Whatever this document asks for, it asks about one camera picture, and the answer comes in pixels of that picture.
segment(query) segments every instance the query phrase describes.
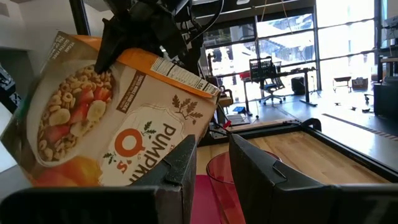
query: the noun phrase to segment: cardboard box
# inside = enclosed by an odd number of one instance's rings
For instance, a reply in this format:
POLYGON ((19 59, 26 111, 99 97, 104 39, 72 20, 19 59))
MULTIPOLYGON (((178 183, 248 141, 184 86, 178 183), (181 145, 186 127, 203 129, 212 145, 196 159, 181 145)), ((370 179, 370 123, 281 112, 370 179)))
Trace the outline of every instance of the cardboard box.
POLYGON ((188 134, 199 140, 217 87, 141 49, 94 72, 100 39, 58 33, 41 80, 2 142, 36 186, 125 186, 188 134))

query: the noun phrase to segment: cereal bowl illustration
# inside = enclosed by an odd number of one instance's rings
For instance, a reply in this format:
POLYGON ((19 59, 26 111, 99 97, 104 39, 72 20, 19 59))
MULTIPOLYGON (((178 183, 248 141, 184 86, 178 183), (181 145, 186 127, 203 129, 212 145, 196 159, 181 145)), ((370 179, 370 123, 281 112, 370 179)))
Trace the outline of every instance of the cereal bowl illustration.
POLYGON ((67 67, 67 70, 77 69, 58 78, 59 84, 54 85, 53 91, 46 93, 45 86, 55 80, 44 78, 45 85, 38 87, 32 99, 37 103, 38 98, 43 97, 40 99, 43 110, 31 112, 30 109, 28 113, 30 146, 37 161, 47 167, 60 165, 76 156, 80 150, 79 142, 116 106, 115 69, 97 74, 91 61, 68 63, 67 67), (36 130, 34 125, 29 126, 34 122, 38 123, 36 130))

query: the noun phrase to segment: table leg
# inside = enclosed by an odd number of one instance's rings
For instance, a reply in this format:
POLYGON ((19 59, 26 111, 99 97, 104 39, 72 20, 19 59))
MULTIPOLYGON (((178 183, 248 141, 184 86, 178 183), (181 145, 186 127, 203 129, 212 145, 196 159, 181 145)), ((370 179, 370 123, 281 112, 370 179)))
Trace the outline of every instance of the table leg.
POLYGON ((305 100, 300 100, 301 102, 308 104, 310 106, 317 106, 316 103, 310 102, 310 92, 308 90, 308 72, 304 72, 304 88, 305 88, 305 100))
POLYGON ((248 100, 248 93, 246 91, 246 82, 243 82, 243 89, 244 89, 244 102, 246 103, 246 114, 249 116, 253 116, 253 114, 249 110, 249 100, 248 100))

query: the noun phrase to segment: black office chair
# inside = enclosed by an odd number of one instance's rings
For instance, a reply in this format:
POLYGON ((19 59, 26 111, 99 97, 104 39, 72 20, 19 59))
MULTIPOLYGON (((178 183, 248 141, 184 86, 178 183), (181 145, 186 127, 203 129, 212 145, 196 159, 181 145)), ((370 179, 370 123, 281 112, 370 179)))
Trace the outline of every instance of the black office chair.
POLYGON ((250 76, 253 82, 260 82, 260 89, 271 94, 264 99, 263 104, 266 105, 266 101, 274 98, 279 99, 279 103, 282 103, 282 99, 286 100, 284 96, 274 95, 274 92, 285 88, 282 80, 277 77, 277 71, 275 65, 272 63, 272 57, 268 56, 266 58, 251 59, 250 64, 250 76), (270 78, 271 83, 268 84, 266 79, 270 78))

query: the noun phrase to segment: strawberry slice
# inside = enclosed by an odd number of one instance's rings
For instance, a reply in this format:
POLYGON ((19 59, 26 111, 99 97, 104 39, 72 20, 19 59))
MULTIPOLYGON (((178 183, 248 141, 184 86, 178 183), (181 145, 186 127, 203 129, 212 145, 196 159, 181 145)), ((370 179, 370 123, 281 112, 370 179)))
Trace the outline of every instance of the strawberry slice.
POLYGON ((83 103, 79 105, 72 113, 69 119, 69 124, 74 124, 80 121, 84 121, 87 117, 88 104, 83 103))
POLYGON ((82 90, 79 96, 78 105, 83 103, 90 104, 92 101, 94 101, 93 90, 91 90, 90 88, 85 88, 84 90, 82 90))
POLYGON ((111 90, 97 87, 97 89, 94 91, 94 100, 102 100, 105 102, 111 96, 111 94, 111 90))
POLYGON ((69 125, 50 126, 46 129, 45 135, 50 143, 54 144, 62 137, 69 134, 69 125))

